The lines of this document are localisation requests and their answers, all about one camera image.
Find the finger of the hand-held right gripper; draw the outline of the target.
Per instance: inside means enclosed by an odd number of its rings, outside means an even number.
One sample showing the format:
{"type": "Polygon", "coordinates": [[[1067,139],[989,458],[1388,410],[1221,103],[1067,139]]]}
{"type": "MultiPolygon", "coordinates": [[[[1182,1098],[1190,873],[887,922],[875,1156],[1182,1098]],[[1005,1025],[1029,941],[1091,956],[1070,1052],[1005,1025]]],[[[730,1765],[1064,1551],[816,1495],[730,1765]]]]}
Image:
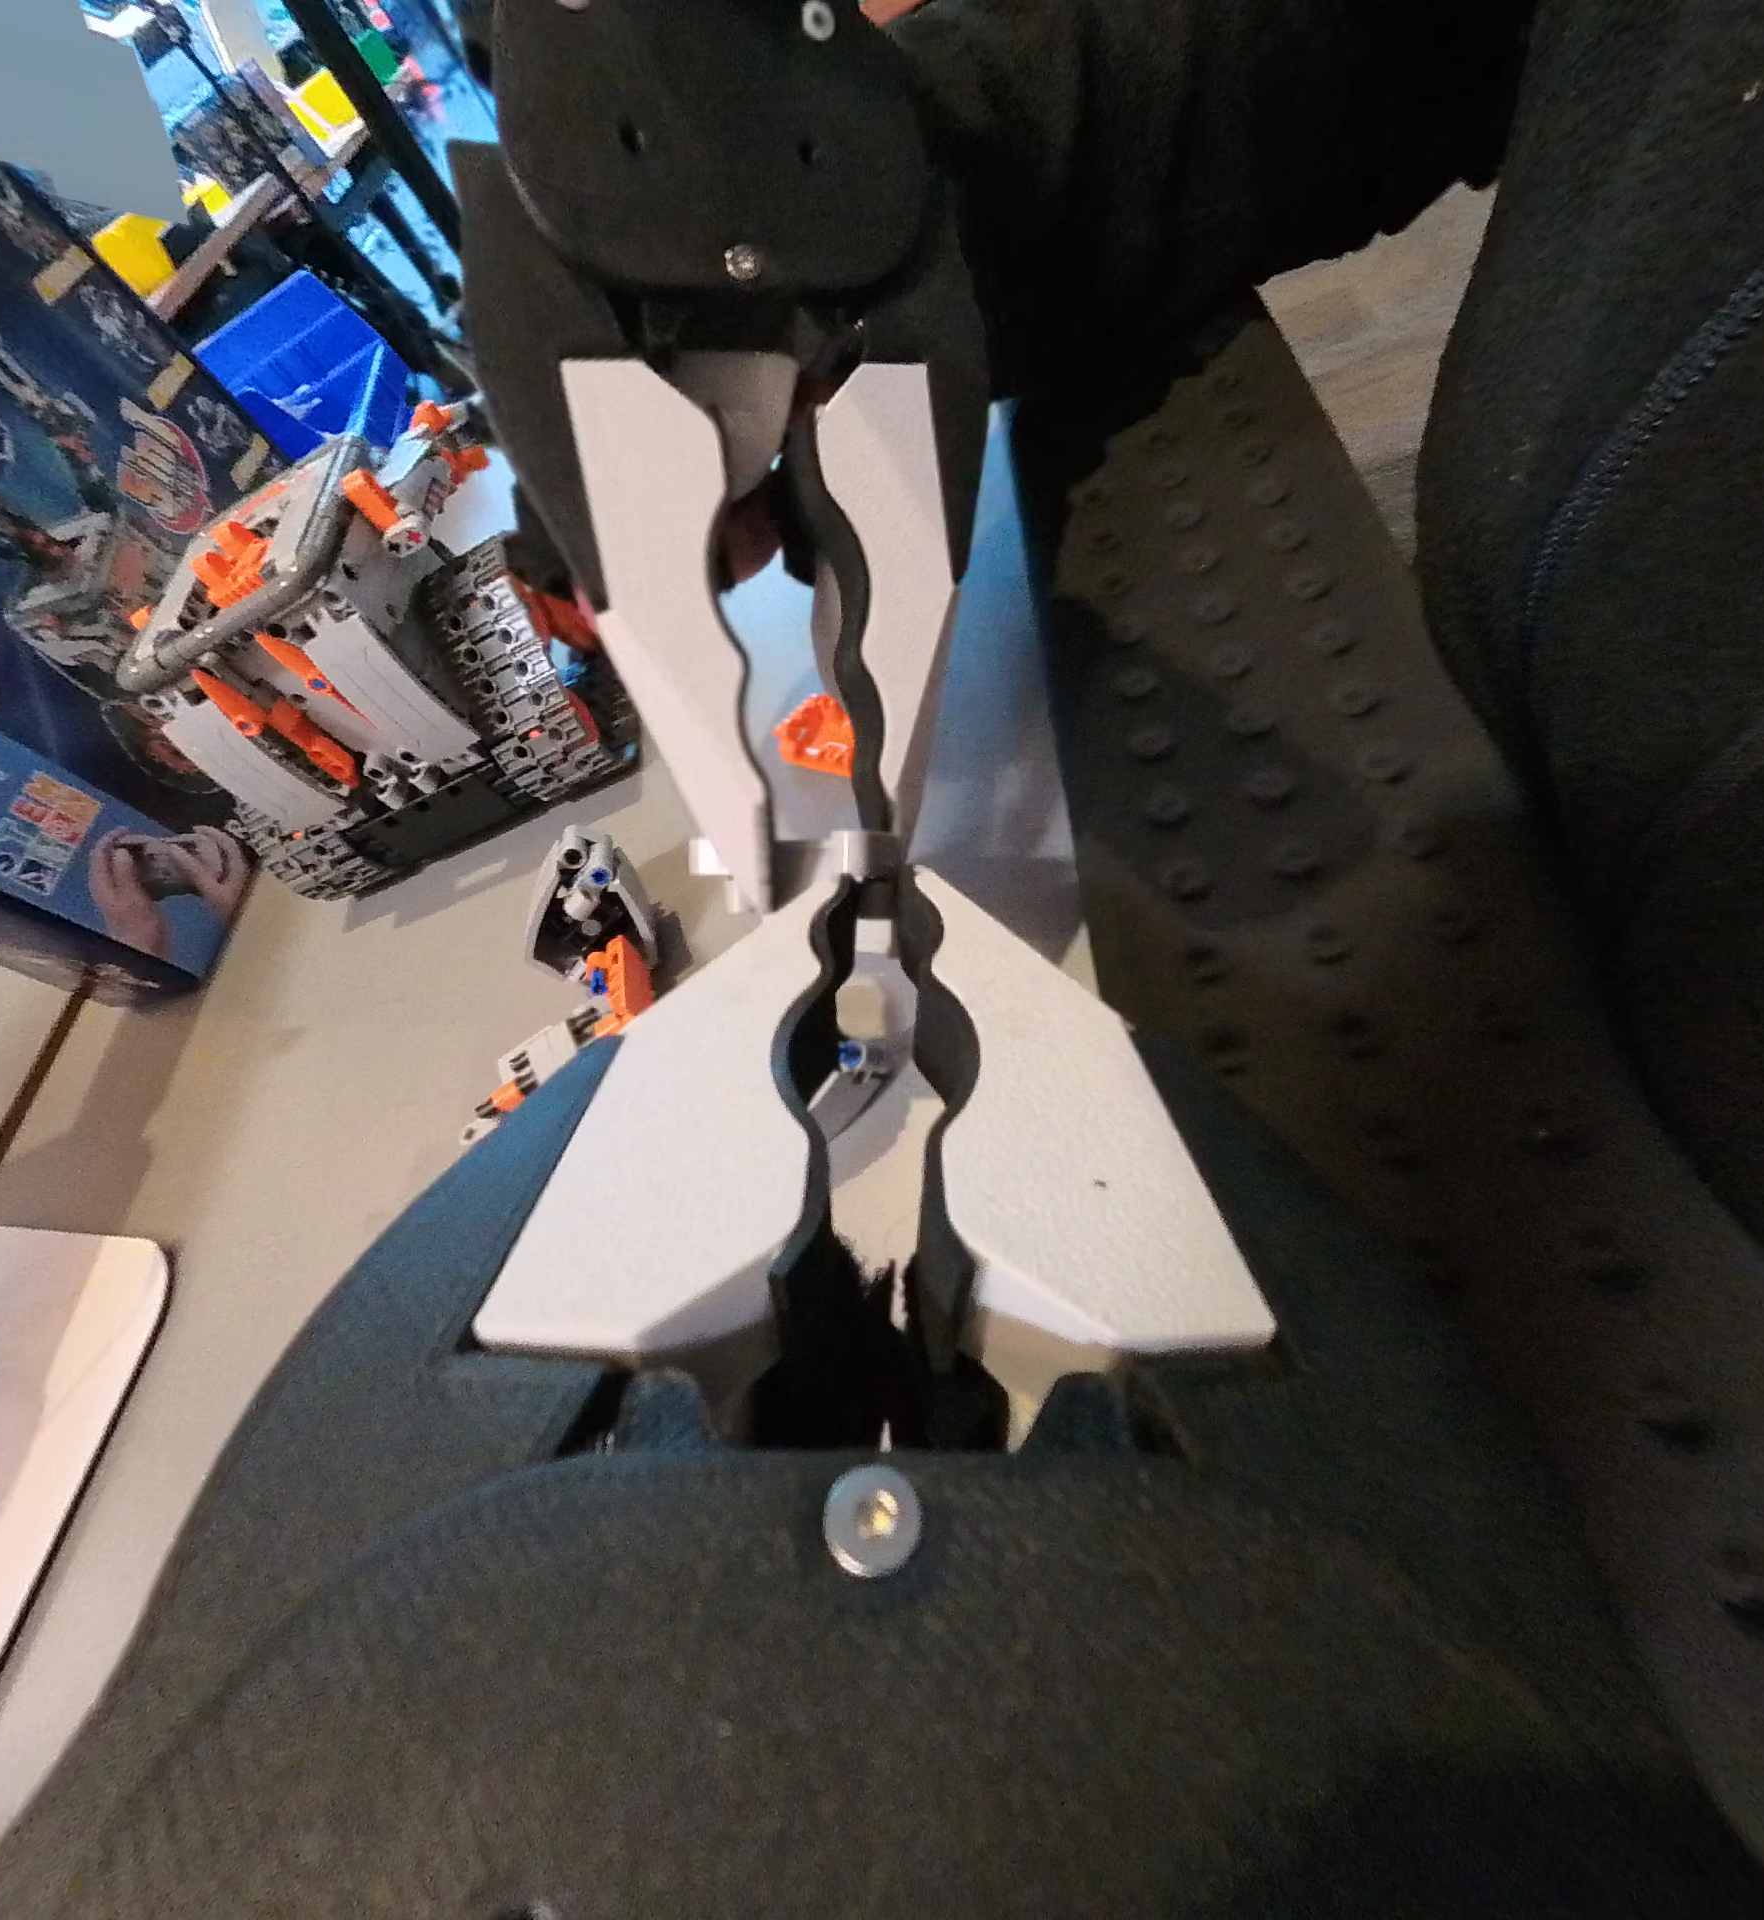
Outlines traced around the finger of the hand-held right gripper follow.
{"type": "Polygon", "coordinates": [[[565,358],[558,382],[602,568],[601,637],[739,910],[770,913],[770,796],[745,729],[748,660],[711,570],[721,429],[640,358],[565,358]]]}
{"type": "Polygon", "coordinates": [[[840,701],[886,829],[914,836],[960,588],[926,366],[859,365],[820,408],[814,451],[853,539],[855,583],[839,590],[855,693],[840,701]]]}

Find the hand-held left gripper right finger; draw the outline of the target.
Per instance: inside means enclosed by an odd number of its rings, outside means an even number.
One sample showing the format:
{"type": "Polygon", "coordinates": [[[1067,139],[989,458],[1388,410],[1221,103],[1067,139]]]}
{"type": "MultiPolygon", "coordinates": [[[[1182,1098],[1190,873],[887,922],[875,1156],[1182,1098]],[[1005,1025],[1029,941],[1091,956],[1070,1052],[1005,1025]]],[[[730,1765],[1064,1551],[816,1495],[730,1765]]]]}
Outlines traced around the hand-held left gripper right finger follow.
{"type": "Polygon", "coordinates": [[[1276,1317],[1125,1020],[931,869],[899,898],[937,1351],[1254,1353],[1276,1317]]]}

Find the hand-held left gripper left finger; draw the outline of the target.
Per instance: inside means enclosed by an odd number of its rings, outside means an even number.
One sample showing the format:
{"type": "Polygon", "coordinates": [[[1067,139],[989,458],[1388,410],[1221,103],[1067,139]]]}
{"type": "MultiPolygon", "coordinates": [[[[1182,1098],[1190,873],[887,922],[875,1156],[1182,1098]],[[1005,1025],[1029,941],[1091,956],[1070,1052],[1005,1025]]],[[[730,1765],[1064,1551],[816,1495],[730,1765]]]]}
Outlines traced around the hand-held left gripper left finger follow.
{"type": "Polygon", "coordinates": [[[810,1153],[776,1035],[820,981],[810,929],[842,893],[808,887],[618,1035],[476,1317],[481,1348],[775,1359],[768,1270],[810,1153]]]}

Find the grey curved brick panel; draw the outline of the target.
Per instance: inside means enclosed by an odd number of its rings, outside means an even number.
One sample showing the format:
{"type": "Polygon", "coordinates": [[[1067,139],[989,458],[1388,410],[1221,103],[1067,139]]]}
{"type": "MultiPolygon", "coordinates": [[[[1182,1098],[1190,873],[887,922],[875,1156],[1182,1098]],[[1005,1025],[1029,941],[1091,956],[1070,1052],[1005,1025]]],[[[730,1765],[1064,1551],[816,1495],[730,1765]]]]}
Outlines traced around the grey curved brick panel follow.
{"type": "Polygon", "coordinates": [[[779,1094],[803,1098],[816,1134],[834,1142],[909,1065],[914,993],[891,920],[856,918],[850,936],[833,936],[828,960],[818,958],[810,938],[830,932],[830,907],[860,905],[871,892],[890,893],[898,842],[882,833],[839,830],[775,842],[770,859],[770,875],[788,887],[788,900],[721,958],[725,1005],[760,1017],[779,1094]],[[833,1063],[822,1067],[818,1045],[810,1043],[808,1063],[790,1068],[790,1026],[808,1013],[833,1022],[833,1063]],[[871,1045],[875,1071],[868,1079],[839,1073],[845,1036],[871,1045]]]}

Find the person's right forearm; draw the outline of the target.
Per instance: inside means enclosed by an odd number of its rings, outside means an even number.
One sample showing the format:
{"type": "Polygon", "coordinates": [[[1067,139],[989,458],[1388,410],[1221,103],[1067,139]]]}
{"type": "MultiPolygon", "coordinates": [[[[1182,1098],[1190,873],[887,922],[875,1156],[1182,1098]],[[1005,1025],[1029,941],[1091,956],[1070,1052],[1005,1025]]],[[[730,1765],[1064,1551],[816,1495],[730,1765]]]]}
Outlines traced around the person's right forearm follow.
{"type": "Polygon", "coordinates": [[[992,398],[1173,349],[1220,307],[1488,186],[1525,2],[943,2],[886,26],[952,179],[992,398]]]}

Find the person's right hand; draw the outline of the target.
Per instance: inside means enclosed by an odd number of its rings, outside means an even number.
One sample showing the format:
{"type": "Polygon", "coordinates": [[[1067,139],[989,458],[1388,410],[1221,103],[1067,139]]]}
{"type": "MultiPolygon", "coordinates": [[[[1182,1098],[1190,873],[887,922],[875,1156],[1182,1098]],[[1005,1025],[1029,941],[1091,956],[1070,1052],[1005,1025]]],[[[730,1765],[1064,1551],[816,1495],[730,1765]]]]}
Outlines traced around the person's right hand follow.
{"type": "Polygon", "coordinates": [[[783,557],[779,475],[730,499],[713,536],[711,576],[720,592],[740,588],[783,557]]]}

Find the grey orange axle assembly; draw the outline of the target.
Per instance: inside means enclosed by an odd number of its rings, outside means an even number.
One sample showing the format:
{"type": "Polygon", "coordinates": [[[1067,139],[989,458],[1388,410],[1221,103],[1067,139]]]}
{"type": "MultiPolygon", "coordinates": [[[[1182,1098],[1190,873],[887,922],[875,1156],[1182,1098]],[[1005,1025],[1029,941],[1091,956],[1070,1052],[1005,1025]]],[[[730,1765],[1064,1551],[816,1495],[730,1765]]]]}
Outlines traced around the grey orange axle assembly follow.
{"type": "Polygon", "coordinates": [[[461,1149],[491,1137],[584,1045],[624,1032],[656,1000],[647,956],[629,933],[618,933],[602,948],[591,949],[582,961],[580,983],[586,990],[582,1006],[499,1058],[499,1082],[476,1105],[461,1130],[461,1149]]]}

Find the tracked toy brick robot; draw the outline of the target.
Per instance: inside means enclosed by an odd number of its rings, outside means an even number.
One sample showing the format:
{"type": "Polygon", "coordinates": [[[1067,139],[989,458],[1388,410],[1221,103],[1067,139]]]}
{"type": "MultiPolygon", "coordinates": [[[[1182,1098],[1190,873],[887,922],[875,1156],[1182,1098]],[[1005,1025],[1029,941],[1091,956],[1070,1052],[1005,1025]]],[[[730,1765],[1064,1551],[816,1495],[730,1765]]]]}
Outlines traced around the tracked toy brick robot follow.
{"type": "Polygon", "coordinates": [[[129,619],[119,690],[300,898],[386,892],[637,762],[592,624],[501,535],[450,539],[491,464],[472,413],[419,404],[388,451],[328,437],[217,513],[129,619]]]}

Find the grey dome brick assembly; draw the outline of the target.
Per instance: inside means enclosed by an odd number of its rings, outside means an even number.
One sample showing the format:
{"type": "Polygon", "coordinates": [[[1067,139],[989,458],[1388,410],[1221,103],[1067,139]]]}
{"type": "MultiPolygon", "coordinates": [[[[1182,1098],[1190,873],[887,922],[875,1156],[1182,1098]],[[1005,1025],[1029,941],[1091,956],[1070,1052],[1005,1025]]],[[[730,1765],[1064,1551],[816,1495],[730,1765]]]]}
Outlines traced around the grey dome brick assembly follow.
{"type": "Polygon", "coordinates": [[[539,875],[524,926],[524,958],[563,979],[586,981],[591,953],[627,940],[645,969],[659,965],[659,929],[627,852],[607,829],[565,824],[539,875]]]}

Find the blue plastic bin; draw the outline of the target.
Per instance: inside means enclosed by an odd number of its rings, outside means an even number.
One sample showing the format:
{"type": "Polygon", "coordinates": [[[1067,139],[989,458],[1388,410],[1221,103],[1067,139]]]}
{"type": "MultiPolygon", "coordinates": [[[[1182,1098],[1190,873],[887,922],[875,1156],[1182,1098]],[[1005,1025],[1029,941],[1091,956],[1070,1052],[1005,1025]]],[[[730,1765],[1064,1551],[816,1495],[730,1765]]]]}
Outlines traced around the blue plastic bin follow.
{"type": "Polygon", "coordinates": [[[382,458],[409,429],[407,365],[302,269],[202,338],[195,354],[290,462],[338,436],[362,437],[382,458]]]}

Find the black dimpled mat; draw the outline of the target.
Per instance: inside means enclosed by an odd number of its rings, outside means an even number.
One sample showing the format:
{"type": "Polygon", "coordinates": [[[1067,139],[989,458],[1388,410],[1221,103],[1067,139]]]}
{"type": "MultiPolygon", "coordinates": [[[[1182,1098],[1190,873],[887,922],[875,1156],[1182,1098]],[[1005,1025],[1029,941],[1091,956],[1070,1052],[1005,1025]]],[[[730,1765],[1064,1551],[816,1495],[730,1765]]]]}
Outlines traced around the black dimpled mat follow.
{"type": "Polygon", "coordinates": [[[1100,994],[1281,1358],[1149,1412],[1598,1686],[1764,1868],[1764,1253],[1666,1135],[1567,892],[1265,305],[1014,413],[1100,994]]]}

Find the yellow plastic bin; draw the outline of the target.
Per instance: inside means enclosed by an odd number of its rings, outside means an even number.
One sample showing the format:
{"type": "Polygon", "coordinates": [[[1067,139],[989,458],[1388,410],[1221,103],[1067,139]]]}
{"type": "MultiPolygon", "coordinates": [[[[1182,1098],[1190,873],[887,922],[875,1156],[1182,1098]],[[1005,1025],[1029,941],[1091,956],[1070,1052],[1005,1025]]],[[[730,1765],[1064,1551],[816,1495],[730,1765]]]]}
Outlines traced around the yellow plastic bin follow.
{"type": "Polygon", "coordinates": [[[103,266],[119,276],[140,301],[149,301],[175,275],[178,264],[167,247],[170,222],[140,213],[124,213],[89,235],[103,266]]]}

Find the blue toy kit box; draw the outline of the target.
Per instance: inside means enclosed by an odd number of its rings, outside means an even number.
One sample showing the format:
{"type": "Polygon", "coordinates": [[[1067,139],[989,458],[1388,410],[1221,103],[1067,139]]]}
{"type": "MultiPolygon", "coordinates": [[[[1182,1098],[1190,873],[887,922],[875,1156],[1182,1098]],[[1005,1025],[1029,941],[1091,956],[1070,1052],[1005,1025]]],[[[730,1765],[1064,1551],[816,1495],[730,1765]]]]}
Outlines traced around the blue toy kit box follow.
{"type": "Polygon", "coordinates": [[[0,163],[0,964],[197,993],[254,875],[236,803],[118,672],[189,541],[280,456],[0,163]]]}

